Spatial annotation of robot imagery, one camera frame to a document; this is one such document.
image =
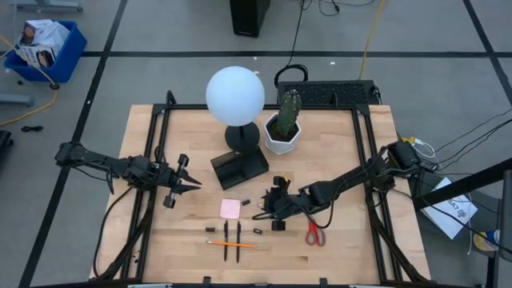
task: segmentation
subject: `blue plastic container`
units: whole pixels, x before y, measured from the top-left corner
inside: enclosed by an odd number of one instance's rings
[[[72,21],[59,21],[65,28],[70,31],[64,45],[58,53],[52,67],[41,67],[45,73],[57,83],[66,83],[70,80],[74,68],[76,67],[82,52],[86,48],[87,40],[83,37],[80,30],[77,28],[77,23]],[[11,51],[7,55],[7,59],[3,65],[6,68],[12,69],[20,74],[28,81],[42,81],[49,82],[41,72],[37,71],[32,66],[29,66],[23,59]]]

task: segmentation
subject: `plant pot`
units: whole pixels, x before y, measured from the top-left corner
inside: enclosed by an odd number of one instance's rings
[[[278,116],[277,113],[272,114],[272,116],[270,116],[270,118],[265,123],[264,128],[265,128],[265,133],[266,133],[266,148],[272,150],[272,152],[276,153],[277,155],[281,155],[284,153],[288,153],[295,148],[295,143],[296,143],[298,136],[300,135],[302,130],[301,130],[301,126],[298,124],[298,122],[295,122],[295,125],[298,128],[298,131],[291,140],[289,140],[288,142],[273,140],[272,137],[270,136],[270,132],[267,127],[270,123],[272,123],[272,121],[277,116]]]

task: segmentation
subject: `cactus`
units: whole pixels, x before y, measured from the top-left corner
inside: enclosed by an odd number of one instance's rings
[[[301,96],[296,90],[290,90],[282,96],[282,104],[279,108],[277,131],[288,138],[297,121],[298,112],[301,109]]]

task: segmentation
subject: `red scissor handle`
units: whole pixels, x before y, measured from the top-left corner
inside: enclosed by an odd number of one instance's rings
[[[308,245],[324,246],[326,244],[326,234],[322,229],[316,227],[315,224],[309,222],[310,229],[306,234],[306,243]]]

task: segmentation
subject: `keyboard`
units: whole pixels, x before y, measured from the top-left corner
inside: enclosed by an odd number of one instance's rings
[[[281,97],[293,89],[301,95],[303,105],[333,105],[334,98],[338,100],[338,105],[379,103],[378,96],[374,93],[374,82],[371,80],[280,82],[278,104]]]

